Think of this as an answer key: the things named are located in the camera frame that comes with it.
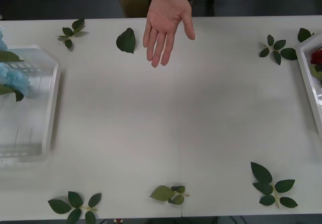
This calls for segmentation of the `person's hand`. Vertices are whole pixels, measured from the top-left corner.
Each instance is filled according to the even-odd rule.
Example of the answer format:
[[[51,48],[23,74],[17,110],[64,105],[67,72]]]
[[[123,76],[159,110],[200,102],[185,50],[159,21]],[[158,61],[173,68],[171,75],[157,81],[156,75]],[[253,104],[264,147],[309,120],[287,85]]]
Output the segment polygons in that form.
[[[143,35],[146,58],[152,67],[167,65],[174,47],[175,35],[183,23],[186,36],[195,40],[192,7],[188,0],[151,0]]]

